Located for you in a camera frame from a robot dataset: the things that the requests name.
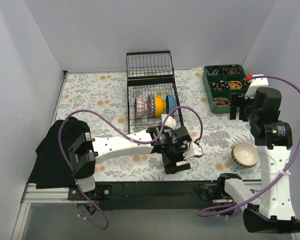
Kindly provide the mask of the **plain white bowl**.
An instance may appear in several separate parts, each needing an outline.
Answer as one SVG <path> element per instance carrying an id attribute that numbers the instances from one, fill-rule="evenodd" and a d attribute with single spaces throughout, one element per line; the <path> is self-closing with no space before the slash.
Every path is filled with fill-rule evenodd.
<path id="1" fill-rule="evenodd" d="M 167 128 L 170 128 L 172 130 L 176 130 L 177 129 L 177 124 L 175 119 L 167 114 L 162 114 L 161 115 L 161 123 L 162 125 L 164 125 Z"/>

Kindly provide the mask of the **yellow bowl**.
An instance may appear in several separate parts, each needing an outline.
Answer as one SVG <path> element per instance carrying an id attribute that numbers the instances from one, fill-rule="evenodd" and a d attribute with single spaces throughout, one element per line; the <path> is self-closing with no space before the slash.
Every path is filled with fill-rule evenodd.
<path id="1" fill-rule="evenodd" d="M 166 102 L 159 96 L 154 96 L 154 116 L 159 117 L 166 111 Z"/>

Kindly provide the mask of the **blue ceramic bowl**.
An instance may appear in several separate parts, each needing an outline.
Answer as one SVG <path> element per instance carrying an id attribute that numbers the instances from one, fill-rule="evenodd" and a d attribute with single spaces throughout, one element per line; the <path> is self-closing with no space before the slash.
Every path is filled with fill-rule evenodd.
<path id="1" fill-rule="evenodd" d="M 173 115 L 176 111 L 175 108 L 177 107 L 176 98 L 171 94 L 166 95 L 165 104 L 166 104 L 165 113 L 166 114 L 171 113 Z"/>

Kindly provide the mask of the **red patterned bowl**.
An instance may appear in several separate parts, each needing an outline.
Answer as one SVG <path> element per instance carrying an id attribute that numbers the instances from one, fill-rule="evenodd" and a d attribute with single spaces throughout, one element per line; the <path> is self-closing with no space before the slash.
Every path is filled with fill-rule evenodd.
<path id="1" fill-rule="evenodd" d="M 148 118 L 153 118 L 156 113 L 156 103 L 155 103 L 155 96 L 154 95 L 149 95 L 147 98 L 147 117 Z"/>

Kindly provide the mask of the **blue patterned bowl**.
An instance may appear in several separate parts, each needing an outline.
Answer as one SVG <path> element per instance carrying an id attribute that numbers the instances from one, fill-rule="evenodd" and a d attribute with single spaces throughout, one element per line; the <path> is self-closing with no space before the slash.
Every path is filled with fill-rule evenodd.
<path id="1" fill-rule="evenodd" d="M 133 108 L 134 108 L 134 117 L 136 119 L 140 119 L 147 114 L 147 104 L 140 97 L 134 98 Z"/>

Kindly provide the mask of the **black wire dish rack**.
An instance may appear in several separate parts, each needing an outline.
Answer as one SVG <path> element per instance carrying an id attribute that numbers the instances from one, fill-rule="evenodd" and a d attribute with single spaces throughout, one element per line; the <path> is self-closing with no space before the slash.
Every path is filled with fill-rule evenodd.
<path id="1" fill-rule="evenodd" d="M 126 54 L 128 133 L 162 124 L 164 115 L 178 127 L 184 125 L 178 98 L 175 70 L 169 50 Z"/>

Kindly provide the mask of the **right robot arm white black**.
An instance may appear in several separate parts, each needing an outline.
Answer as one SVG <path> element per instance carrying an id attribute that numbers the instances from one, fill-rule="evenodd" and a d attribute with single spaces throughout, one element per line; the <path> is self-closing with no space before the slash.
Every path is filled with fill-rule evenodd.
<path id="1" fill-rule="evenodd" d="M 252 99 L 233 95 L 231 108 L 239 107 L 239 118 L 248 121 L 261 167 L 262 190 L 253 194 L 234 173 L 222 173 L 216 192 L 232 197 L 243 211 L 243 223 L 250 233 L 300 233 L 300 220 L 292 207 L 288 164 L 292 130 L 280 121 L 282 95 L 270 87 L 256 89 Z"/>

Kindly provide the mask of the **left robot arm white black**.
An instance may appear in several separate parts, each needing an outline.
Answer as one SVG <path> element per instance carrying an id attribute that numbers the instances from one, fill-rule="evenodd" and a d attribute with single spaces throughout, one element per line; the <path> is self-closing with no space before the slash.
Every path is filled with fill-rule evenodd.
<path id="1" fill-rule="evenodd" d="M 160 127 L 150 127 L 137 133 L 101 138 L 91 137 L 89 132 L 81 134 L 69 148 L 72 176 L 79 185 L 79 194 L 85 200 L 96 196 L 94 178 L 95 165 L 109 159 L 128 155 L 161 154 L 167 174 L 174 174 L 190 168 L 183 162 L 194 156 L 193 141 L 185 127 L 172 129 L 165 126 L 159 135 Z"/>

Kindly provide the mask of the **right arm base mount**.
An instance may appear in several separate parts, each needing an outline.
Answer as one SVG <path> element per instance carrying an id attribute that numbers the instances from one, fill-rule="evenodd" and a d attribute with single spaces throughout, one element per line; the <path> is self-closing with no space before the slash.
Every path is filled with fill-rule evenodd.
<path id="1" fill-rule="evenodd" d="M 225 200 L 225 202 L 217 203 L 216 206 L 227 206 L 235 203 L 235 200 L 225 192 L 225 181 L 229 179 L 242 178 L 235 173 L 222 173 L 219 175 L 216 181 L 212 181 L 210 184 L 196 184 L 193 189 L 202 200 Z"/>

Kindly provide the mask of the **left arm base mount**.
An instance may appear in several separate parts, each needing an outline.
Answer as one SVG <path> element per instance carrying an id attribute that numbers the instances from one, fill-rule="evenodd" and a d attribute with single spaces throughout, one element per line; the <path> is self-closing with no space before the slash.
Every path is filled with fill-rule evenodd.
<path id="1" fill-rule="evenodd" d="M 86 192 L 85 194 L 90 200 L 98 205 L 100 202 L 111 200 L 112 186 L 110 184 L 97 184 L 95 190 Z M 73 185 L 69 188 L 67 200 L 76 202 L 76 210 L 79 215 L 90 217 L 98 211 L 97 208 L 81 194 L 77 186 Z"/>

